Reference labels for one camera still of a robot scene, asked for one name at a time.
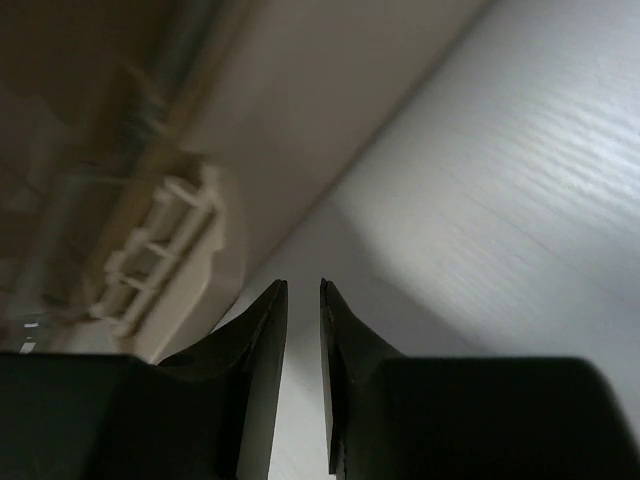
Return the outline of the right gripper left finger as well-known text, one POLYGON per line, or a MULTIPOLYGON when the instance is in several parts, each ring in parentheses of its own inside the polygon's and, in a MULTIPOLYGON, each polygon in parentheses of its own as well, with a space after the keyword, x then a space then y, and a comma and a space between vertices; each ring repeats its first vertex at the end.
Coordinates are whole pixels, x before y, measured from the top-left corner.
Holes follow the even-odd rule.
POLYGON ((5 479, 264 479, 288 288, 158 364, 127 355, 1 357, 5 479))

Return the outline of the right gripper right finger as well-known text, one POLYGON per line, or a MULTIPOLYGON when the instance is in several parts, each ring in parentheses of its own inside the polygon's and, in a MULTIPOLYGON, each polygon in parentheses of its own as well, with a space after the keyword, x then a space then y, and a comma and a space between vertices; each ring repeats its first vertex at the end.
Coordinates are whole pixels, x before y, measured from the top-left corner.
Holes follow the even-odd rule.
POLYGON ((329 472, 338 479, 635 479, 602 374, 572 357, 408 356, 320 286, 329 472))

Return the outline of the beige cantilever toolbox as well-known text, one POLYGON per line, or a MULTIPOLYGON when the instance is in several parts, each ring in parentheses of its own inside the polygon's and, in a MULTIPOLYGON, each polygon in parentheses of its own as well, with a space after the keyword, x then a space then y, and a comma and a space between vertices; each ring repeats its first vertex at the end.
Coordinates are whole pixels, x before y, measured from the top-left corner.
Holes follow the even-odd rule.
POLYGON ((485 9, 3 2, 2 349, 188 345, 485 9))

